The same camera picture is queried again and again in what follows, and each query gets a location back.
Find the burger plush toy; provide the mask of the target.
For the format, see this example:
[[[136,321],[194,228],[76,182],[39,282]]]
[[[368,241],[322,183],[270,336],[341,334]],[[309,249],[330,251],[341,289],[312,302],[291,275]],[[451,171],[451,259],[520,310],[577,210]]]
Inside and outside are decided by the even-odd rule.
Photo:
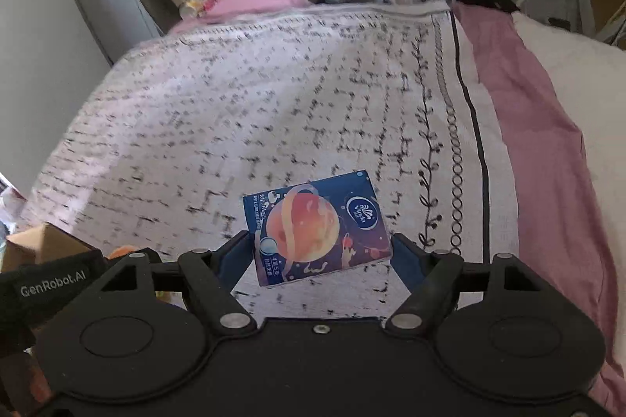
[[[124,257],[126,255],[130,255],[131,253],[136,253],[139,251],[139,248],[137,248],[137,246],[132,246],[132,245],[123,245],[123,246],[119,246],[119,248],[115,248],[108,256],[107,258],[109,260],[112,259],[117,259],[117,258],[121,258]]]

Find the brown cardboard box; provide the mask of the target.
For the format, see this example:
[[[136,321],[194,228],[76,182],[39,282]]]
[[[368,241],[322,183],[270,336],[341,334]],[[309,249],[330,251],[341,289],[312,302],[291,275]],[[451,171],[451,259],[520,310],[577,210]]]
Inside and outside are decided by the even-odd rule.
[[[9,235],[5,241],[1,272],[12,272],[21,266],[42,264],[94,251],[86,242],[50,223]]]

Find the white patterned bed cover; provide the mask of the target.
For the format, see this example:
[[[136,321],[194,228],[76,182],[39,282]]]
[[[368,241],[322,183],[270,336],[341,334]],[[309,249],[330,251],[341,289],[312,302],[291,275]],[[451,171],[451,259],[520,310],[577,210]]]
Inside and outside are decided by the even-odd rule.
[[[357,170],[389,233],[474,262],[517,253],[509,154],[444,2],[242,16],[138,46],[73,119],[19,225],[173,260],[244,230],[248,194]]]

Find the blue planet tissue pack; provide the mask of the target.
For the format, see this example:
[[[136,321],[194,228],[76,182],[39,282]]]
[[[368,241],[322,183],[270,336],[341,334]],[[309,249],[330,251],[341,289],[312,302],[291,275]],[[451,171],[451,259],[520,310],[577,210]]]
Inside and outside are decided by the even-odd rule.
[[[249,194],[243,208],[262,287],[392,257],[382,210],[365,170]]]

